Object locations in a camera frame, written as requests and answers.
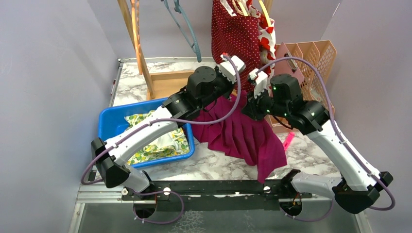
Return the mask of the magenta pleated skirt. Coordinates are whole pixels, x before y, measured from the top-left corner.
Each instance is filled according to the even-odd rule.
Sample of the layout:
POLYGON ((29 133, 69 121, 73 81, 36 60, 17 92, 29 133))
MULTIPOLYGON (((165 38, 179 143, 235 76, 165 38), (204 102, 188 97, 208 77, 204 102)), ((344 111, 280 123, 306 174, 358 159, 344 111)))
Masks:
POLYGON ((222 122, 211 125, 192 125, 194 137, 207 143, 210 150, 226 156, 244 159, 257 167, 257 180, 261 183, 277 168, 287 165, 281 140, 265 121, 254 121, 241 113, 246 104, 246 93, 241 92, 234 113, 222 122))

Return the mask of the grey-blue hanger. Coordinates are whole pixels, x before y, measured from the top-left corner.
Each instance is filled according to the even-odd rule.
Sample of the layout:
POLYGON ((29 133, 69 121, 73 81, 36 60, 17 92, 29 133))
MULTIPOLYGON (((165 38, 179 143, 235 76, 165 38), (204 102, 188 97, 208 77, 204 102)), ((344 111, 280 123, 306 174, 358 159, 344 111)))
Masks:
POLYGON ((184 22, 186 23, 186 25, 188 27, 188 31, 189 31, 188 33, 185 32, 185 30, 183 29, 183 27, 181 26, 179 21, 176 19, 174 13, 171 10, 171 7, 169 6, 168 1, 167 0, 161 0, 161 2, 163 2, 165 8, 169 12, 172 19, 174 20, 176 26, 178 27, 181 34, 185 38, 185 40, 188 43, 189 47, 191 48, 191 50, 196 55, 197 62, 198 63, 202 62, 201 51, 200 51, 200 47, 199 47, 199 44, 198 44, 196 34, 194 32, 194 29, 193 29, 193 27, 190 23, 190 20, 187 16, 186 12, 184 11, 183 7, 180 4, 180 1, 179 0, 173 0, 174 6, 172 7, 172 9, 173 9, 174 12, 180 14, 183 17, 183 20, 184 20, 184 22))

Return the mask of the lemon print skirt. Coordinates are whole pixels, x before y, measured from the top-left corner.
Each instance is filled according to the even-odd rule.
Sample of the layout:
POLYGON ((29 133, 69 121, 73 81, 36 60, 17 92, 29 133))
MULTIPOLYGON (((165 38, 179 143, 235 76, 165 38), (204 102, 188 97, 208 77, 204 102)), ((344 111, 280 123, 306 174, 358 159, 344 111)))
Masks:
POLYGON ((189 142, 182 128, 173 130, 157 138, 143 149, 135 153, 128 161, 135 165, 162 158, 175 157, 190 152, 189 142))

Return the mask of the orange wavy hanger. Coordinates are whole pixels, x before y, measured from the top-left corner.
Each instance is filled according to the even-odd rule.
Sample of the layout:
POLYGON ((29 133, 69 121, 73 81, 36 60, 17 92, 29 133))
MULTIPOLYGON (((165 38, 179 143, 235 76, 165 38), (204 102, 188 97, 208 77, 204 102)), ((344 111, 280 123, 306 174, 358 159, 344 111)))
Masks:
POLYGON ((141 43, 140 43, 140 33, 139 33, 139 1, 130 0, 131 3, 131 17, 132 17, 132 32, 134 40, 134 48, 136 52, 137 66, 139 74, 143 74, 142 69, 142 59, 141 59, 141 43))

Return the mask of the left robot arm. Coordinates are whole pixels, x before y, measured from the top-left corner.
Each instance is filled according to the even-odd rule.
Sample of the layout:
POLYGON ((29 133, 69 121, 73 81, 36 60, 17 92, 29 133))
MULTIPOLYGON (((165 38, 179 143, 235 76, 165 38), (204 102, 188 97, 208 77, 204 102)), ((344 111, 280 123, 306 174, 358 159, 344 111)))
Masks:
POLYGON ((106 188, 125 186, 140 199, 152 195, 149 175, 128 165, 134 154, 159 137, 185 124, 196 124, 195 118, 219 97, 229 97, 240 84, 242 67, 222 63, 214 68, 201 66, 188 77, 187 84, 166 98, 152 114, 122 133, 91 142, 92 165, 95 165, 106 188))

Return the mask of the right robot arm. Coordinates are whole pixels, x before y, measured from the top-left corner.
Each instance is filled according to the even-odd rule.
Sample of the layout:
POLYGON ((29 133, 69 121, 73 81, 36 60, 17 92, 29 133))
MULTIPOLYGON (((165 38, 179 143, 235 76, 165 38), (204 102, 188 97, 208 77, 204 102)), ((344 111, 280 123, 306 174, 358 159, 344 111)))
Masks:
POLYGON ((340 132, 329 111, 318 101, 305 100, 298 80, 289 74, 272 78, 251 72, 248 81, 254 90, 247 94, 242 113, 253 120, 267 115, 283 117, 291 128, 312 140, 340 171, 340 177, 312 175, 294 169, 281 180, 281 193, 291 198, 311 193, 335 200, 352 214, 371 208, 380 192, 392 181, 389 172, 373 168, 340 132))

